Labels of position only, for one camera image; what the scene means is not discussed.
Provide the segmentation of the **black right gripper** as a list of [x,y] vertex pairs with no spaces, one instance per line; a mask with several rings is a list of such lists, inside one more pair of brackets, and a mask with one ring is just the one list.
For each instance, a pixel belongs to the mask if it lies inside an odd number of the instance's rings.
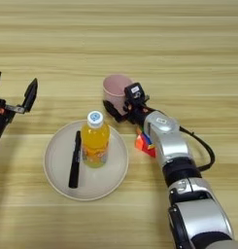
[[124,115],[121,115],[115,106],[108,100],[103,101],[106,111],[118,122],[129,121],[133,125],[143,126],[146,117],[154,112],[154,109],[149,107],[146,102],[150,99],[148,95],[139,98],[126,97],[123,110]]

